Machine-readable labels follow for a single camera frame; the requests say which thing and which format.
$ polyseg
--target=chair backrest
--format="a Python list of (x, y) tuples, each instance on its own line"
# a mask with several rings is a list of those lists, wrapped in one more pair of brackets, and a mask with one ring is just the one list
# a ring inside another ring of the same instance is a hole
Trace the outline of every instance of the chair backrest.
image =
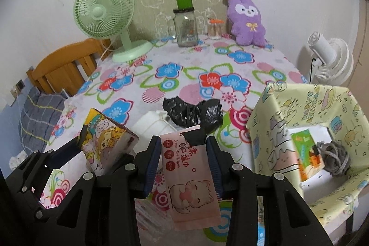
[[(98, 54), (100, 57), (109, 44), (110, 40), (100, 41), (90, 38), (67, 45), (52, 52), (34, 70), (27, 71), (27, 75), (34, 86), (46, 93), (61, 92), (64, 88), (73, 96), (84, 83), (76, 63), (81, 64), (89, 77), (97, 66), (93, 55)], [(107, 51), (102, 59), (105, 59), (109, 53)]]

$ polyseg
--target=black jar lid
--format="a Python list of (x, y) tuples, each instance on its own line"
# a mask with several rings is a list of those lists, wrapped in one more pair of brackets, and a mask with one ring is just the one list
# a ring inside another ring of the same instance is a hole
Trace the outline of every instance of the black jar lid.
[(173, 9), (173, 13), (177, 14), (177, 13), (187, 13), (187, 12), (192, 12), (195, 11), (194, 7), (190, 7), (190, 8), (185, 8), (185, 9)]

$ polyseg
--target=green fan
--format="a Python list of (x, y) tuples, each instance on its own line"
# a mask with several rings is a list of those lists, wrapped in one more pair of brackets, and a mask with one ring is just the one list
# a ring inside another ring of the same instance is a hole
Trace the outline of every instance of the green fan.
[(152, 44), (147, 40), (131, 42), (128, 33), (135, 0), (76, 0), (74, 19), (89, 37), (107, 39), (120, 34), (122, 47), (113, 53), (114, 62), (127, 62), (147, 53)]

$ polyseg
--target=stuffed animal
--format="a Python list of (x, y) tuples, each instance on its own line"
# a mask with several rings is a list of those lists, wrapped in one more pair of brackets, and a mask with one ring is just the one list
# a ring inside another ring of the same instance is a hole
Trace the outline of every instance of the stuffed animal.
[(233, 23), (231, 33), (238, 45), (266, 45), (261, 15), (252, 0), (228, 0), (227, 17)]

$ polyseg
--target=yellow bow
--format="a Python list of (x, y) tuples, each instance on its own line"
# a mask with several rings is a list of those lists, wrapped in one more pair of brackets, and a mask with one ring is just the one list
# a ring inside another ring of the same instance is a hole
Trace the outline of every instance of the yellow bow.
[(253, 23), (253, 24), (252, 23), (247, 23), (246, 26), (251, 28), (250, 32), (252, 32), (252, 31), (256, 32), (256, 28), (258, 27), (258, 24), (257, 23)]

